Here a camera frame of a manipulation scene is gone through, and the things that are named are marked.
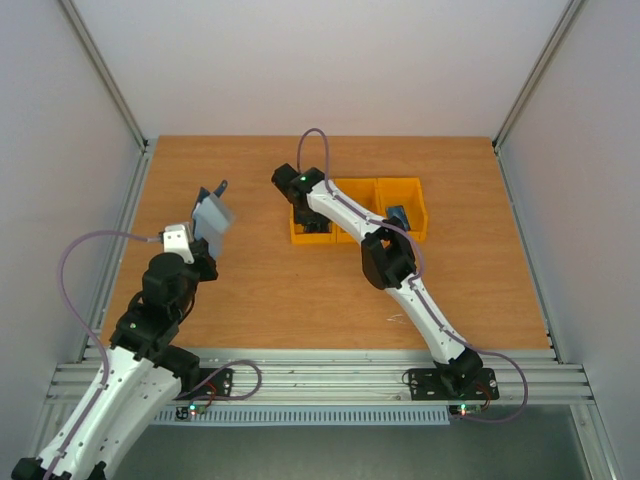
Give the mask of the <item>blue card holder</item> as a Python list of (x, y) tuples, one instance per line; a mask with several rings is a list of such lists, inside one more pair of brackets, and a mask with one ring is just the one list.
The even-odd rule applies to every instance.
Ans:
[(235, 220), (230, 208), (222, 201), (222, 195), (228, 187), (228, 181), (221, 183), (212, 191), (201, 187), (192, 210), (193, 237), (208, 244), (208, 254), (217, 259), (222, 251), (224, 235)]

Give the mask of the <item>blue credit card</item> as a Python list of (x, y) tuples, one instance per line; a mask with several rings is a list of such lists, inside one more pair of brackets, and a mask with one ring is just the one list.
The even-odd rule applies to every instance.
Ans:
[(402, 224), (402, 227), (405, 231), (410, 231), (411, 226), (406, 214), (406, 211), (402, 205), (391, 205), (385, 208), (387, 217), (389, 219), (396, 218)]

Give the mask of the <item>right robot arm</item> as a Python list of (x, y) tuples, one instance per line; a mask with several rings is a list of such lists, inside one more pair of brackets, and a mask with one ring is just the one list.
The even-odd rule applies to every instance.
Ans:
[(358, 204), (315, 167), (300, 173), (285, 163), (275, 169), (271, 182), (296, 213), (320, 215), (359, 243), (365, 278), (390, 295), (412, 320), (447, 394), (456, 398), (473, 389), (483, 362), (427, 291), (420, 275), (423, 259), (402, 222)]

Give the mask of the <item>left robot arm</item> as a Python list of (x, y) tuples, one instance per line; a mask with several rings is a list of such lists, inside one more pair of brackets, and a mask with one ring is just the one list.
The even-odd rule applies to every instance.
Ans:
[(201, 282), (217, 278), (209, 245), (195, 240), (191, 259), (170, 249), (154, 256), (141, 290), (118, 320), (96, 377), (59, 433), (14, 479), (110, 479), (155, 415), (201, 386), (200, 359), (173, 345)]

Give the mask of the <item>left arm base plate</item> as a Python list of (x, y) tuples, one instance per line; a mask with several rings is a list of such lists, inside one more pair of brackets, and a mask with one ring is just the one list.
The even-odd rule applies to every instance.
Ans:
[(208, 401), (212, 397), (228, 398), (231, 395), (234, 370), (225, 368), (215, 376), (209, 377), (214, 371), (214, 368), (201, 368), (195, 382), (198, 388), (180, 393), (176, 399), (193, 402)]

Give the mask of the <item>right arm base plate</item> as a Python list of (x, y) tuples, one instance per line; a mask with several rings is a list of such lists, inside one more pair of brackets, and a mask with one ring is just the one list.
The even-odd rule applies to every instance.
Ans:
[(492, 369), (482, 368), (471, 380), (454, 381), (436, 368), (412, 368), (401, 378), (413, 401), (498, 400), (500, 392)]

